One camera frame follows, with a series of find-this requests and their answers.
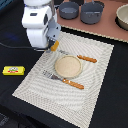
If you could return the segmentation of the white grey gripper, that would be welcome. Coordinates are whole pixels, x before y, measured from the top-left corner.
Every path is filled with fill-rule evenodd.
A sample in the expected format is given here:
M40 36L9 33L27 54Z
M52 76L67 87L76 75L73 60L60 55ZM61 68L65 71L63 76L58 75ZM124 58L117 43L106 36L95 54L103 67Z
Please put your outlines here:
M25 7L22 25L26 29L31 46L40 49L53 46L61 30L49 6L36 9Z

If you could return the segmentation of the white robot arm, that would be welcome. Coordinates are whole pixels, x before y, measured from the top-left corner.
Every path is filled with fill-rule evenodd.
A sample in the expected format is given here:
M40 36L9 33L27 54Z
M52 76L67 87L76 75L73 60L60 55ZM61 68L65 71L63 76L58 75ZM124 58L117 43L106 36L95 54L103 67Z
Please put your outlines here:
M57 23L54 0L23 0L22 25L32 47L55 51L61 26Z

